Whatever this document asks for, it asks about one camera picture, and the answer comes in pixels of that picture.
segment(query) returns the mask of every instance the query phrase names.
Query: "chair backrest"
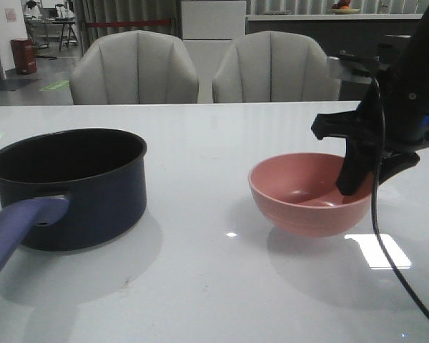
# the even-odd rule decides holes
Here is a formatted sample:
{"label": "chair backrest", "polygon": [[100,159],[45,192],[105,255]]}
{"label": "chair backrest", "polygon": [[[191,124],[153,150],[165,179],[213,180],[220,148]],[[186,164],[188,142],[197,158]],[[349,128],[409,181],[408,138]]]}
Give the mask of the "chair backrest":
{"label": "chair backrest", "polygon": [[213,79],[214,102],[337,100],[327,56],[312,38],[261,31],[234,39]]}
{"label": "chair backrest", "polygon": [[56,10],[58,18],[65,18],[66,17],[65,5],[64,4],[55,4],[54,5],[54,9]]}
{"label": "chair backrest", "polygon": [[28,1],[28,2],[26,2],[26,6],[29,9],[33,9],[36,6],[36,2],[35,1]]}
{"label": "chair backrest", "polygon": [[74,104],[196,103],[197,72],[181,39],[128,31],[97,39],[70,77]]}

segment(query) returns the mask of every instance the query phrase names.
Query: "bowl rim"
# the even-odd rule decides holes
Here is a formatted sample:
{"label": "bowl rim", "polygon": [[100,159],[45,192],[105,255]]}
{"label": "bowl rim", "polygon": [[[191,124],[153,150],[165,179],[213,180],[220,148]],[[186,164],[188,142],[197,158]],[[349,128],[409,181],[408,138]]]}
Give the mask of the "bowl rim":
{"label": "bowl rim", "polygon": [[340,155],[335,155],[335,154],[326,154],[324,152],[292,152],[292,153],[287,153],[287,154],[280,154],[280,155],[275,155],[275,156],[271,156],[267,159],[264,159],[262,161],[260,161],[259,163],[255,164],[250,172],[248,173],[248,183],[250,184],[251,189],[254,189],[255,192],[257,192],[258,194],[262,195],[264,198],[267,198],[273,202],[277,202],[278,204],[283,204],[285,206],[289,206],[289,207],[301,207],[304,209],[318,209],[321,211],[324,210],[329,210],[329,209],[339,209],[339,208],[343,208],[343,207],[348,207],[348,206],[352,206],[354,204],[360,203],[360,202],[364,202],[366,200],[366,198],[371,197],[372,196],[372,192],[368,193],[365,197],[360,198],[359,200],[356,200],[354,202],[350,202],[348,204],[341,204],[341,205],[335,205],[335,206],[312,206],[312,205],[300,205],[300,204],[293,204],[291,202],[284,202],[282,200],[278,200],[275,198],[272,198],[268,195],[266,195],[264,192],[261,192],[259,189],[257,189],[257,187],[252,183],[251,180],[251,175],[253,173],[253,171],[261,164],[271,160],[271,159],[276,159],[279,157],[284,157],[284,156],[290,156],[290,155],[325,155],[325,156],[333,156],[333,157],[340,157],[341,159],[343,159],[343,156]]}

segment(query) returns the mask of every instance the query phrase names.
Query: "white cabinet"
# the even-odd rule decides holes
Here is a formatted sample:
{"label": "white cabinet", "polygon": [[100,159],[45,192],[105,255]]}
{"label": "white cabinet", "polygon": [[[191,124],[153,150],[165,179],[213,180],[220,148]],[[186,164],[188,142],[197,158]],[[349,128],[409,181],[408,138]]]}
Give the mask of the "white cabinet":
{"label": "white cabinet", "polygon": [[199,103],[212,100],[212,80],[230,40],[245,35],[246,1],[182,1],[182,38],[199,76]]}
{"label": "white cabinet", "polygon": [[41,0],[41,7],[44,8],[54,8],[56,4],[64,4],[65,1],[62,0]]}

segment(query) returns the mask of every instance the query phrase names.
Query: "plate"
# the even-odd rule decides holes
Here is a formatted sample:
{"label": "plate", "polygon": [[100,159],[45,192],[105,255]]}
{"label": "plate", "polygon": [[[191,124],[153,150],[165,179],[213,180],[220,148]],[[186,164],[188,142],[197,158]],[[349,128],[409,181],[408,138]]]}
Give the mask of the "plate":
{"label": "plate", "polygon": [[359,9],[331,9],[335,14],[354,14],[358,13]]}

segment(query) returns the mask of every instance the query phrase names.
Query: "pot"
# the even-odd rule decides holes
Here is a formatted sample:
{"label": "pot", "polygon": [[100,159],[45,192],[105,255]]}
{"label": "pot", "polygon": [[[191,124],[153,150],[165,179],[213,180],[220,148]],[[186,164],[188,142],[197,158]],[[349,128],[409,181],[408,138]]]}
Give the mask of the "pot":
{"label": "pot", "polygon": [[0,270],[17,246],[67,251],[109,241],[146,208],[147,145],[130,132],[77,129],[0,150]]}

